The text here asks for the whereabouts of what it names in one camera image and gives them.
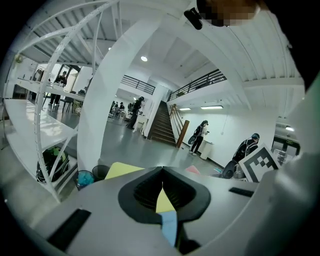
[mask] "concrete floor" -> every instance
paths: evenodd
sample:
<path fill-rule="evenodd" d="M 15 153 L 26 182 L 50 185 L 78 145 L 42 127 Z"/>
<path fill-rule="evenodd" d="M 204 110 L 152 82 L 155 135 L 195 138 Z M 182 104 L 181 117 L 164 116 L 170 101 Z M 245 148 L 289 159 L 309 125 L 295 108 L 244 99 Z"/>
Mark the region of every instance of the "concrete floor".
<path fill-rule="evenodd" d="M 77 114 L 62 112 L 62 106 L 52 111 L 48 103 L 47 100 L 43 111 L 72 128 L 76 127 L 79 122 Z M 192 156 L 186 145 L 178 149 L 158 141 L 146 140 L 138 131 L 132 133 L 132 130 L 126 128 L 126 124 L 122 119 L 108 119 L 99 164 L 111 166 L 114 162 L 121 162 L 142 168 L 172 166 L 182 169 L 194 165 L 203 175 L 217 173 L 213 163 L 202 160 L 199 156 Z M 1 148 L 2 136 L 0 123 Z M 77 137 L 71 140 L 68 150 L 70 155 L 77 156 Z M 12 214 L 32 228 L 58 205 L 52 195 L 28 174 L 10 146 L 0 151 L 0 188 Z M 77 189 L 71 180 L 61 192 L 62 200 L 73 193 L 77 193 Z"/>

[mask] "yellow paper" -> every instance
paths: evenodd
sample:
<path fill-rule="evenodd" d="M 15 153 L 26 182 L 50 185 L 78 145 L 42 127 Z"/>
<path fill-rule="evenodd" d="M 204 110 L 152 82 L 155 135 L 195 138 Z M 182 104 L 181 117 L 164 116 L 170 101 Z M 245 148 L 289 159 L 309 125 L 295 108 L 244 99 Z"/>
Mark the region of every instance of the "yellow paper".
<path fill-rule="evenodd" d="M 115 178 L 121 175 L 126 175 L 129 173 L 133 173 L 136 171 L 143 170 L 144 168 L 140 168 L 137 166 L 125 164 L 122 162 L 114 162 L 110 169 L 108 174 L 105 177 L 105 180 Z M 161 192 L 159 194 L 159 197 L 156 202 L 156 212 L 157 213 L 164 213 L 164 212 L 170 212 L 174 211 L 173 205 L 170 203 L 164 189 L 161 189 Z"/>

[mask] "black bag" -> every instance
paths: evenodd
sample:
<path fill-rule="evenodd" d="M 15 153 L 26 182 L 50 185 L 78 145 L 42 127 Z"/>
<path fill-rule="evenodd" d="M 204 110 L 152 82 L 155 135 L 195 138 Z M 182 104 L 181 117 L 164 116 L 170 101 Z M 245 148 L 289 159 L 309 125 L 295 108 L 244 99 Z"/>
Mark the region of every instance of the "black bag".
<path fill-rule="evenodd" d="M 192 135 L 191 138 L 188 140 L 188 144 L 192 145 L 193 143 L 195 143 L 196 139 L 197 139 L 197 136 Z"/>

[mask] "blue tape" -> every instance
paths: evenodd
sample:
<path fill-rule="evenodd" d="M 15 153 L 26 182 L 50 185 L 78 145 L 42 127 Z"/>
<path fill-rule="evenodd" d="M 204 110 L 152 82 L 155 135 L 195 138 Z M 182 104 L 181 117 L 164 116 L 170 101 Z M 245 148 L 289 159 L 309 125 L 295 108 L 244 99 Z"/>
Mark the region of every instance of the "blue tape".
<path fill-rule="evenodd" d="M 162 234 L 168 240 L 169 244 L 174 247 L 178 230 L 177 212 L 172 210 L 159 214 L 162 216 Z"/>

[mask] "wooden post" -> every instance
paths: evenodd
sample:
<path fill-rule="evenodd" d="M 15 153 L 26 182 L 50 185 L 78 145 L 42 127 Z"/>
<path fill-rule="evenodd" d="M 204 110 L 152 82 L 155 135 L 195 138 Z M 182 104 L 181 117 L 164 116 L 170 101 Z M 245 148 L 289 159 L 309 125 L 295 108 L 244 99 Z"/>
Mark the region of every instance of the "wooden post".
<path fill-rule="evenodd" d="M 181 133 L 180 133 L 180 136 L 178 138 L 178 141 L 176 142 L 176 147 L 179 149 L 181 144 L 182 144 L 182 141 L 184 140 L 184 137 L 186 135 L 186 132 L 187 132 L 187 129 L 188 129 L 188 126 L 189 126 L 189 121 L 188 120 L 185 120 L 184 121 L 184 125 L 182 127 L 182 130 L 181 130 Z"/>

